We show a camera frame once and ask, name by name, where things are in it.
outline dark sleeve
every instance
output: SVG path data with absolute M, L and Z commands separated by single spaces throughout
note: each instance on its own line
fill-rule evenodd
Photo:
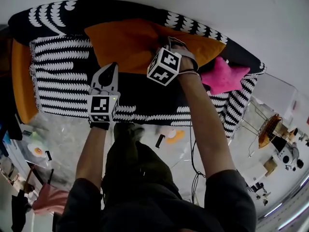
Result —
M 57 232 L 97 231 L 101 211 L 98 188 L 86 179 L 77 179 L 69 193 L 64 212 L 57 224 Z
M 225 170 L 206 182 L 205 208 L 220 222 L 224 231 L 254 232 L 256 211 L 243 177 Z

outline pink cloth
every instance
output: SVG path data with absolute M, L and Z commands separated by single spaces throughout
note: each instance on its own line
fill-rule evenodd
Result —
M 249 67 L 230 67 L 222 57 L 216 57 L 214 68 L 202 73 L 202 83 L 211 87 L 211 95 L 242 89 L 241 79 Z
M 69 192 L 59 190 L 49 184 L 44 184 L 37 200 L 33 203 L 34 214 L 57 212 L 62 214 L 66 205 Z

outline dark pants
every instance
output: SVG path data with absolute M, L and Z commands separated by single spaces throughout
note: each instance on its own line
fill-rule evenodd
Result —
M 121 126 L 121 130 L 119 124 L 115 126 L 116 139 L 107 154 L 103 193 L 132 183 L 157 183 L 181 197 L 169 167 L 150 147 L 136 141 L 130 124 Z

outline black and white patterned blanket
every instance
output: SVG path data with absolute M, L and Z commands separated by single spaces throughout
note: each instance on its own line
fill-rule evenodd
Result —
M 93 8 L 98 7 L 114 10 L 103 16 L 94 11 Z M 63 1 L 12 16 L 9 25 L 14 38 L 31 45 L 31 73 L 39 109 L 51 114 L 88 118 L 86 96 L 92 76 L 99 66 L 90 40 L 84 34 L 84 28 L 128 18 L 142 18 L 174 30 L 221 41 L 226 47 L 220 56 L 229 59 L 230 65 L 250 67 L 250 72 L 241 81 L 242 90 L 210 95 L 226 136 L 231 137 L 250 99 L 257 81 L 256 75 L 266 71 L 265 65 L 214 29 L 179 14 L 131 2 Z M 147 79 L 146 75 L 119 73 L 118 91 L 121 98 L 115 117 L 117 121 L 190 125 L 189 107 L 177 80 L 164 87 Z

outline orange sofa armrest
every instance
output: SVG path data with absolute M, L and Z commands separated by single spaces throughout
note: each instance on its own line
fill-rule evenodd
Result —
M 37 114 L 33 82 L 29 67 L 31 52 L 28 46 L 13 40 L 12 47 L 12 81 L 17 112 L 24 124 Z

